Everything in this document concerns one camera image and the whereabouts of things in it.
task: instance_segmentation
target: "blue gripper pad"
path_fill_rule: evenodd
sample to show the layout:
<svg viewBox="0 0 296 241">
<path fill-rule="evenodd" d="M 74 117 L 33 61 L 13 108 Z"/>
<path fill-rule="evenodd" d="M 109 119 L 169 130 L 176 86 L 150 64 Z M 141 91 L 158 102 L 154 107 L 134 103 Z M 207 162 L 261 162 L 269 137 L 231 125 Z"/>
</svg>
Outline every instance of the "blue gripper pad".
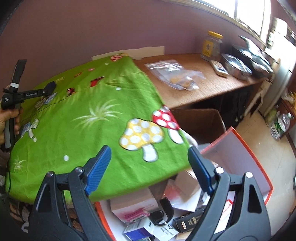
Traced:
<svg viewBox="0 0 296 241">
<path fill-rule="evenodd" d="M 111 160 L 111 148 L 104 145 L 96 157 L 91 158 L 88 162 L 94 162 L 89 174 L 87 175 L 86 187 L 84 188 L 86 194 L 89 196 L 93 191 L 98 188 L 98 185 L 110 163 Z"/>
<path fill-rule="evenodd" d="M 190 147 L 188 150 L 188 161 L 193 169 L 200 187 L 204 192 L 211 196 L 215 187 L 214 165 L 203 158 L 196 147 Z"/>
</svg>

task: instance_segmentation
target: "floor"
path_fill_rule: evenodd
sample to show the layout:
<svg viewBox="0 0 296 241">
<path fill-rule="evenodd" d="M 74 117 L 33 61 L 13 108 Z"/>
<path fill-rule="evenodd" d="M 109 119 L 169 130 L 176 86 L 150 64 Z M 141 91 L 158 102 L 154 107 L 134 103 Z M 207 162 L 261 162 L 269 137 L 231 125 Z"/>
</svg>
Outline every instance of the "floor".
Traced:
<svg viewBox="0 0 296 241">
<path fill-rule="evenodd" d="M 296 171 L 296 158 L 287 137 L 276 141 L 263 117 L 257 112 L 245 117 L 236 128 L 237 132 L 251 148 L 265 169 L 274 187 L 267 204 L 271 232 L 275 234 L 289 217 L 295 200 L 293 177 Z"/>
</svg>

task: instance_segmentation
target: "human hand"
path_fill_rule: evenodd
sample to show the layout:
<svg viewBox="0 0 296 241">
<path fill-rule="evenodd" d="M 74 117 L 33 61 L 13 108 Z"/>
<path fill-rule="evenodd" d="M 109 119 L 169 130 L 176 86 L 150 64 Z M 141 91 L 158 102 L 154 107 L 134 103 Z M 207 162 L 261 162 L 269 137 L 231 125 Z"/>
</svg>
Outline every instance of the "human hand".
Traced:
<svg viewBox="0 0 296 241">
<path fill-rule="evenodd" d="M 20 124 L 21 116 L 20 114 L 23 112 L 23 108 L 18 109 L 12 109 L 12 110 L 2 110 L 0 109 L 0 145 L 5 143 L 4 140 L 4 128 L 5 128 L 5 122 L 9 120 L 10 118 L 15 118 L 15 134 L 19 134 L 20 130 Z"/>
</svg>

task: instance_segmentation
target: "green mushroom-print fabric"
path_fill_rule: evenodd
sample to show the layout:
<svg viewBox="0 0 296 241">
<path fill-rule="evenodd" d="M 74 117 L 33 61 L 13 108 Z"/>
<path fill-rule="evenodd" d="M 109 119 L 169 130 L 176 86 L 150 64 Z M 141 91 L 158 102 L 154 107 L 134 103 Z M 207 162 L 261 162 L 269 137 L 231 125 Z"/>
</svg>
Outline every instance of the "green mushroom-print fabric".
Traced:
<svg viewBox="0 0 296 241">
<path fill-rule="evenodd" d="M 112 158 L 91 201 L 148 187 L 190 166 L 176 120 L 130 57 L 88 62 L 36 89 L 51 81 L 57 84 L 52 95 L 22 104 L 22 129 L 9 160 L 13 198 L 33 203 L 48 171 L 83 166 L 103 145 Z"/>
</svg>

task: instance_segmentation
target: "black product box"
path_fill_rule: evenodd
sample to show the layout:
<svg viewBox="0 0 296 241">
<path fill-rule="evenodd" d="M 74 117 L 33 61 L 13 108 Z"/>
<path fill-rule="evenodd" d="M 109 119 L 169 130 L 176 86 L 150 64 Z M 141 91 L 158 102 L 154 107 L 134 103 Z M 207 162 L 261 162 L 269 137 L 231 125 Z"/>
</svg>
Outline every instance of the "black product box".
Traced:
<svg viewBox="0 0 296 241">
<path fill-rule="evenodd" d="M 175 218 L 173 221 L 173 226 L 180 232 L 188 232 L 192 230 L 195 225 L 200 220 L 206 206 L 200 207 L 195 212 L 190 212 L 185 215 L 182 215 L 178 218 Z"/>
</svg>

